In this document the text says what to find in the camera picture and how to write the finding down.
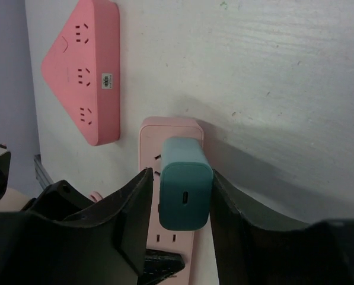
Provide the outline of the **long pink power strip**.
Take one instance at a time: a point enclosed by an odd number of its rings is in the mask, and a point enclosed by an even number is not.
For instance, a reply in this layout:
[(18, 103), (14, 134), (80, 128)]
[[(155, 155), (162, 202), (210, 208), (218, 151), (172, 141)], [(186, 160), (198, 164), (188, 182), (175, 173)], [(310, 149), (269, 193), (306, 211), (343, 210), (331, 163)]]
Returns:
[(147, 247), (180, 254), (185, 268), (172, 275), (162, 284), (188, 285), (194, 243), (194, 232), (176, 232), (163, 228), (159, 222), (161, 150), (163, 142), (170, 137), (189, 137), (203, 144), (204, 132), (192, 118), (152, 116), (143, 120), (139, 131), (139, 170), (154, 171), (152, 208), (149, 221)]

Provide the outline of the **pink triangular socket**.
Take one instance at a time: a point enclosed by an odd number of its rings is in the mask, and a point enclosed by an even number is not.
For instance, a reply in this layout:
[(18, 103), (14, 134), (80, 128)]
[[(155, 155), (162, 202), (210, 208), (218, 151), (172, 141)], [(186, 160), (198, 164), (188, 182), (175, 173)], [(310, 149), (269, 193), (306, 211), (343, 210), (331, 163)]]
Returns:
[(120, 137), (120, 14), (111, 1), (78, 1), (41, 65), (86, 141)]

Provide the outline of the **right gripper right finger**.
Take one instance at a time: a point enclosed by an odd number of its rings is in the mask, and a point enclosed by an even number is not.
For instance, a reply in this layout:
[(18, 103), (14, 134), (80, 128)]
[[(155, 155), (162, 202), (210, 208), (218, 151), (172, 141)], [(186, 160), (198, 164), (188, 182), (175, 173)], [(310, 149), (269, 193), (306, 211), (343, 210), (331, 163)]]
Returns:
[(211, 227), (221, 284), (354, 284), (354, 219), (305, 223), (215, 172)]

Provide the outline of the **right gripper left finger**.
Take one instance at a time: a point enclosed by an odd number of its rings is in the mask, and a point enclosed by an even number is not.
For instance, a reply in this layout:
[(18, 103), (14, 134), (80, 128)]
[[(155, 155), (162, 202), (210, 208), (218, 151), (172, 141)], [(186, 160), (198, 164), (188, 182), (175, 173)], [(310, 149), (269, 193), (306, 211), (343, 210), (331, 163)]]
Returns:
[(143, 273), (153, 174), (63, 221), (0, 212), (0, 284), (136, 284)]

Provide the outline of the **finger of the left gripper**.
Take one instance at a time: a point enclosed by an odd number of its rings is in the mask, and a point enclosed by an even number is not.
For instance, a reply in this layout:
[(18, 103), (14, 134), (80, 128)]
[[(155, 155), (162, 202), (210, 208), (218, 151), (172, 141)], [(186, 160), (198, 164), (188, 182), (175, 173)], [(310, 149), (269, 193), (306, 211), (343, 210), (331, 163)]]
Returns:
[(143, 273), (137, 285), (156, 285), (175, 276), (185, 268), (183, 257), (178, 253), (147, 249)]
[(33, 212), (50, 220), (62, 221), (93, 203), (67, 181), (60, 180), (49, 185), (37, 198), (29, 200), (22, 211)]

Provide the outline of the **teal cube plug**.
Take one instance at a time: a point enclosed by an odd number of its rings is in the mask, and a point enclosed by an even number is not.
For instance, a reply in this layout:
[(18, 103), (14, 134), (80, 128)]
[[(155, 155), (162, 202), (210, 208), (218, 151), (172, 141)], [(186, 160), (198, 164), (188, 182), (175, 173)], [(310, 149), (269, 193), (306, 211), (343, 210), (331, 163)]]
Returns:
[(195, 231), (209, 217), (213, 170), (200, 142), (171, 137), (161, 152), (159, 221), (172, 231)]

